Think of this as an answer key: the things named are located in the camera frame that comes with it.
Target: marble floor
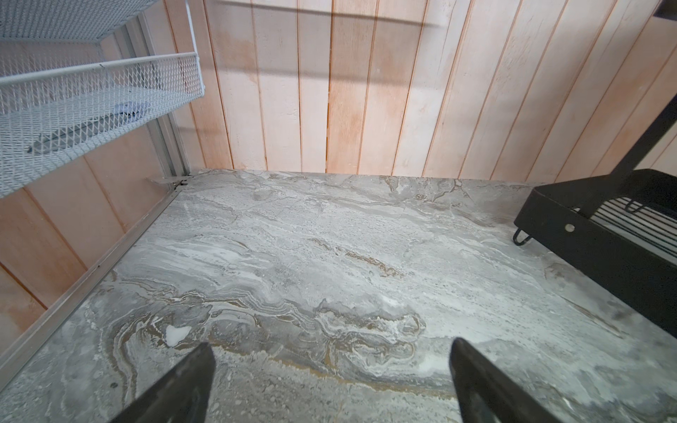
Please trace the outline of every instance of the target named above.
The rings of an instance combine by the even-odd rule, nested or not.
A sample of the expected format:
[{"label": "marble floor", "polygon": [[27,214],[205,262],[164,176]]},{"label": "marble floor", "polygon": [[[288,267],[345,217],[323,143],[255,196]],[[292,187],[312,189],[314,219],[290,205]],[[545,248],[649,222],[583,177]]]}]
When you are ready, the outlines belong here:
[{"label": "marble floor", "polygon": [[107,422],[200,341],[209,422],[459,422],[463,336],[565,422],[674,422],[677,340],[512,220],[530,187],[192,178],[0,393],[2,422]]}]

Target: baseboard trim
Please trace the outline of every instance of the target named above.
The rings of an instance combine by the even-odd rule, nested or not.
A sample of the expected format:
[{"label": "baseboard trim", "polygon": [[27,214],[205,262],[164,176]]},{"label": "baseboard trim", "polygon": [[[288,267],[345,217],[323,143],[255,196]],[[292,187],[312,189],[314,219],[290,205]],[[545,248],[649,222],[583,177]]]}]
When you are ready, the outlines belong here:
[{"label": "baseboard trim", "polygon": [[12,345],[0,355],[0,391],[24,367],[49,337],[75,311],[87,295],[103,280],[125,253],[144,234],[167,206],[183,189],[177,186],[137,222],[113,247],[108,250],[80,279],[35,321]]}]

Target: item in basket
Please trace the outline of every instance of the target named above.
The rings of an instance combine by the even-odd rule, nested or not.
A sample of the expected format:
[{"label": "item in basket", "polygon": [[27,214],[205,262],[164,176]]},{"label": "item in basket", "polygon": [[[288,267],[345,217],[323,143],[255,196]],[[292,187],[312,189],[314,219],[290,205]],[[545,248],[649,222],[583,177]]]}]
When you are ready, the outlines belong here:
[{"label": "item in basket", "polygon": [[148,102],[119,103],[113,107],[113,113],[58,129],[29,145],[29,154],[47,154],[76,146],[101,132],[110,131],[141,119],[150,109]]}]

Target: wooden wall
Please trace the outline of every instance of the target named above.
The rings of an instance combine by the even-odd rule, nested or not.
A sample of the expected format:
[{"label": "wooden wall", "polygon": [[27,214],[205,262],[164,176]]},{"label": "wooden wall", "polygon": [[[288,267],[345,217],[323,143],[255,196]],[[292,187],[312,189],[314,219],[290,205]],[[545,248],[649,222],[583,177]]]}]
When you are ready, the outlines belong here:
[{"label": "wooden wall", "polygon": [[[190,0],[207,93],[184,144],[196,168],[608,173],[677,92],[658,2]],[[192,50],[183,0],[146,18],[165,52]],[[645,166],[670,170],[671,143]]]},{"label": "wooden wall", "polygon": [[163,176],[141,127],[0,198],[0,353],[165,196]]}]

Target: white wire mesh shelf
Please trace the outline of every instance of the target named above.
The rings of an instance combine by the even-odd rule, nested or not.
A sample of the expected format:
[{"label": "white wire mesh shelf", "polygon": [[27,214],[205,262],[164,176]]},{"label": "white wire mesh shelf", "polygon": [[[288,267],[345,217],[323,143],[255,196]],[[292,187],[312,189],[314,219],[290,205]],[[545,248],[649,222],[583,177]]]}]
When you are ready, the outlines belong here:
[{"label": "white wire mesh shelf", "polygon": [[196,53],[0,78],[0,197],[203,95]]},{"label": "white wire mesh shelf", "polygon": [[156,0],[2,0],[0,40],[97,43]]}]

